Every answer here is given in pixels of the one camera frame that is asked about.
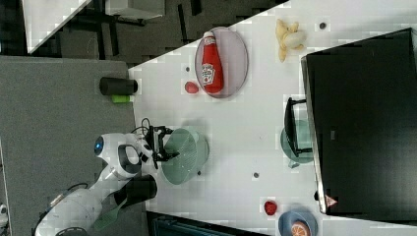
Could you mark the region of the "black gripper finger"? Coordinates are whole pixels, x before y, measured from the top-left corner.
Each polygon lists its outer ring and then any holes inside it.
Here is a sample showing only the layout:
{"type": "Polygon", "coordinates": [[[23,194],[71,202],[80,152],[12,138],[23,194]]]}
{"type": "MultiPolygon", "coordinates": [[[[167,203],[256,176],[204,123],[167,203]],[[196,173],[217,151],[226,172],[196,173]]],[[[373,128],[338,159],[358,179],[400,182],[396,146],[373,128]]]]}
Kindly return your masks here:
{"type": "Polygon", "coordinates": [[[158,126],[155,127],[154,130],[158,133],[158,134],[166,134],[166,135],[171,135],[173,130],[166,127],[166,126],[158,126]]]}
{"type": "Polygon", "coordinates": [[[171,158],[174,158],[179,155],[178,151],[174,151],[172,153],[156,153],[154,155],[154,161],[168,161],[171,158]]]}

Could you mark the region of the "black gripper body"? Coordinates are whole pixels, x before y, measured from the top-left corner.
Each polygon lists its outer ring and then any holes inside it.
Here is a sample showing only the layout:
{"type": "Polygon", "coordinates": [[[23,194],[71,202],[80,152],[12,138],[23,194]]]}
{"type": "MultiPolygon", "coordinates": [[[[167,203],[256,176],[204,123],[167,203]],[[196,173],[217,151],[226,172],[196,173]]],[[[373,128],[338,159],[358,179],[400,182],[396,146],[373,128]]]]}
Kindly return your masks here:
{"type": "Polygon", "coordinates": [[[155,161],[161,161],[162,155],[160,153],[160,149],[163,147],[162,131],[159,128],[150,126],[145,138],[153,151],[152,158],[155,161]]]}

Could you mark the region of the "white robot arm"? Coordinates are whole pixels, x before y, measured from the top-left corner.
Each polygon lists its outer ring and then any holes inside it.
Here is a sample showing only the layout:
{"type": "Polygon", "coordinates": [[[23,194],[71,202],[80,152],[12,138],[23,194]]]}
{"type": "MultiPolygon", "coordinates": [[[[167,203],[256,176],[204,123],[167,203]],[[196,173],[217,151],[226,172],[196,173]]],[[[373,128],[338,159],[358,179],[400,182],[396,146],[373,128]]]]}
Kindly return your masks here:
{"type": "Polygon", "coordinates": [[[32,231],[32,236],[87,236],[99,219],[102,203],[136,177],[148,159],[158,163],[178,155],[163,147],[163,138],[173,131],[165,126],[149,127],[142,134],[110,133],[97,138],[94,154],[106,166],[89,188],[69,191],[56,198],[32,231]]]}

